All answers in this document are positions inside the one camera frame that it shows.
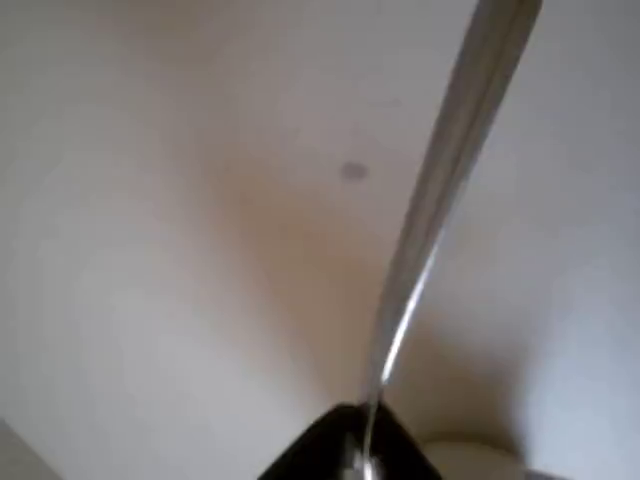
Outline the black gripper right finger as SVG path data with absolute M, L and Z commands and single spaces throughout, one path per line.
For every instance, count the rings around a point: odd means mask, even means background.
M 379 479 L 440 480 L 440 472 L 386 405 L 380 405 L 372 433 Z

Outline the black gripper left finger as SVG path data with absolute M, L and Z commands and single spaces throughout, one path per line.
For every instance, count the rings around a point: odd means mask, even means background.
M 341 403 L 306 428 L 258 476 L 267 479 L 370 479 L 363 452 L 364 409 Z

